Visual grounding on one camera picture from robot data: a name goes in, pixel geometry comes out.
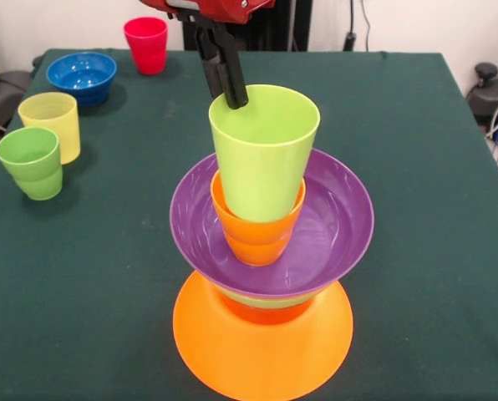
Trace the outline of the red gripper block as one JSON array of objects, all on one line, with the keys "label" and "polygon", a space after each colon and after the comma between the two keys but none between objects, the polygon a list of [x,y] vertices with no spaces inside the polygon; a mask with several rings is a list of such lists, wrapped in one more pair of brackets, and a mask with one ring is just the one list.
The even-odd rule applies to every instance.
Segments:
[{"label": "red gripper block", "polygon": [[222,93],[231,109],[239,109],[248,103],[246,85],[233,36],[224,23],[246,24],[251,15],[261,8],[273,8],[274,0],[193,0],[165,1],[141,0],[150,8],[157,9],[181,21],[198,16],[208,18],[213,28],[196,26],[195,40],[201,65],[211,97]]}]

